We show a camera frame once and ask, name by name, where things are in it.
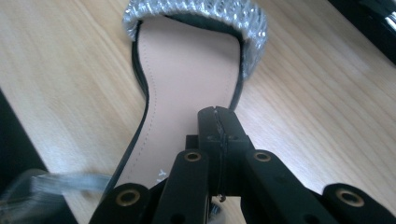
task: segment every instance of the sandal insole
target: sandal insole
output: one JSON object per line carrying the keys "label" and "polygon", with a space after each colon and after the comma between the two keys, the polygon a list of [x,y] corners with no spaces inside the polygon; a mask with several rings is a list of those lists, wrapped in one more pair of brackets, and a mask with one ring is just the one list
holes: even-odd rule
{"label": "sandal insole", "polygon": [[157,17],[142,22],[137,52],[134,60],[148,83],[148,110],[116,186],[152,188],[168,177],[186,135],[198,133],[198,111],[230,106],[240,46],[231,35]]}

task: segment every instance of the wood grain surface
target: wood grain surface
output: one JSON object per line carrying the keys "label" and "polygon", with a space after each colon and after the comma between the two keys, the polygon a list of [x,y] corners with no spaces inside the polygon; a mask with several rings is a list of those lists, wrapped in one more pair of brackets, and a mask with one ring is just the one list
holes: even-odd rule
{"label": "wood grain surface", "polygon": [[[0,2],[0,87],[53,173],[112,175],[142,119],[127,3]],[[269,42],[236,109],[255,147],[313,191],[347,183],[396,214],[396,66],[326,0],[259,4]],[[66,197],[79,223],[99,198]]]}

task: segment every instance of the sandal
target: sandal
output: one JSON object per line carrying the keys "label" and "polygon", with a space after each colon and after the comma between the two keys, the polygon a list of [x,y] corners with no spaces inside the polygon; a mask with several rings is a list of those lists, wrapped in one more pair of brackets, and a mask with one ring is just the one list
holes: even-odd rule
{"label": "sandal", "polygon": [[106,191],[163,181],[198,132],[198,111],[235,109],[267,37],[263,11],[247,0],[131,0],[123,25],[146,110]]}

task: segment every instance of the metal grommet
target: metal grommet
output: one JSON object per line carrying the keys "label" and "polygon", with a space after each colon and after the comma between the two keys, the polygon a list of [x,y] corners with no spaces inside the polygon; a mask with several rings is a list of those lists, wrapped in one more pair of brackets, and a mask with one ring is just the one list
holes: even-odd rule
{"label": "metal grommet", "polygon": [[198,161],[202,158],[201,154],[198,152],[189,152],[184,156],[186,161]]}
{"label": "metal grommet", "polygon": [[341,202],[349,204],[353,207],[362,207],[364,206],[364,200],[358,194],[347,190],[347,189],[339,189],[335,192],[337,198],[341,200]]}
{"label": "metal grommet", "polygon": [[254,159],[257,161],[270,161],[271,157],[265,152],[256,152],[254,153]]}
{"label": "metal grommet", "polygon": [[119,193],[116,203],[119,206],[126,207],[137,203],[140,199],[140,193],[136,189],[125,189]]}

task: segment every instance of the sparkly toe strap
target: sparkly toe strap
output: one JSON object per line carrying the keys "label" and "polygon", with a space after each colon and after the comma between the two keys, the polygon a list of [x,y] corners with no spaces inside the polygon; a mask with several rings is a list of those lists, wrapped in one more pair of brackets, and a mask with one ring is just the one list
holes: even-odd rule
{"label": "sparkly toe strap", "polygon": [[261,8],[248,0],[131,0],[122,23],[128,36],[135,41],[138,21],[160,15],[191,14],[221,21],[232,26],[243,37],[242,75],[253,72],[264,52],[267,40],[267,20]]}

